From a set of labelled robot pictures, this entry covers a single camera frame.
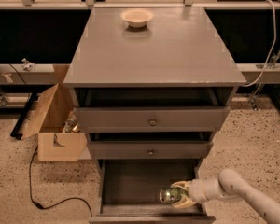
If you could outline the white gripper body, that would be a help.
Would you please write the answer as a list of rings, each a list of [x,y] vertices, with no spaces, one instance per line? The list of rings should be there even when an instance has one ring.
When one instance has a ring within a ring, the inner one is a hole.
[[[189,196],[196,203],[205,203],[215,197],[215,179],[193,179],[189,182]]]

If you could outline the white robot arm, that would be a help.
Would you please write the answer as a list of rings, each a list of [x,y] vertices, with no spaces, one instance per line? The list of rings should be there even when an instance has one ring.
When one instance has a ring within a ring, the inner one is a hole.
[[[224,169],[217,178],[175,182],[165,198],[174,208],[186,208],[211,200],[248,203],[268,224],[280,224],[280,203],[253,188],[240,174]]]

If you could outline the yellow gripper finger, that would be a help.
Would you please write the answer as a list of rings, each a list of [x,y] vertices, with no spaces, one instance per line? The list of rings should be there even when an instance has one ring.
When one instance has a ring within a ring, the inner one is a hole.
[[[188,189],[190,185],[191,185],[191,182],[190,182],[190,181],[177,181],[177,182],[174,182],[174,183],[171,185],[171,188]]]
[[[173,203],[174,208],[188,208],[195,204],[195,202],[187,195],[181,195],[176,198],[176,202]]]

